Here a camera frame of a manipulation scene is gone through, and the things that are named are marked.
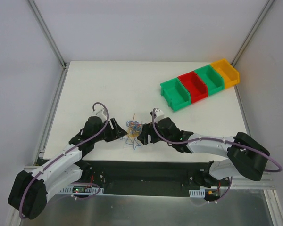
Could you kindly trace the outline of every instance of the yellow storage bin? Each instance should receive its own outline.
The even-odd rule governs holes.
[[[239,72],[226,59],[213,62],[211,66],[225,81],[225,89],[240,82]]]

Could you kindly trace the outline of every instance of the tangled wires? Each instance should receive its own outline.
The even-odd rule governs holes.
[[[126,140],[126,145],[133,145],[133,149],[135,150],[136,147],[140,147],[141,145],[137,142],[137,137],[142,132],[142,123],[139,123],[138,121],[134,121],[135,114],[133,116],[132,120],[127,121],[127,133],[128,135],[126,137],[123,137],[121,139]]]

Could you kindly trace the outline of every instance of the red storage bin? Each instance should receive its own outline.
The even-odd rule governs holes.
[[[194,71],[183,74],[178,79],[190,93],[192,103],[208,97],[206,84]]]

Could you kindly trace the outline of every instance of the colorful wires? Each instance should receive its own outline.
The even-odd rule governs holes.
[[[89,185],[86,186],[86,188],[90,188],[90,187],[92,188],[93,181],[94,181],[94,176],[92,175],[90,177],[90,183],[89,183]]]
[[[137,137],[142,132],[142,123],[138,121],[134,121],[135,114],[133,115],[133,119],[127,121],[126,125],[128,127],[127,136],[120,138],[121,140],[126,140],[126,145],[133,145],[133,149],[135,150],[136,147],[141,147],[141,145],[137,142]]]
[[[221,187],[221,183],[220,181],[218,181],[217,189],[215,191],[208,191],[207,194],[214,194],[214,195],[220,196],[220,187]]]

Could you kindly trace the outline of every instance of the green storage bin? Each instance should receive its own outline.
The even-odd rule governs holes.
[[[195,72],[206,84],[209,96],[225,89],[223,78],[211,65],[198,68]]]
[[[166,99],[173,111],[178,111],[192,104],[190,93],[178,78],[160,84],[161,95]]]

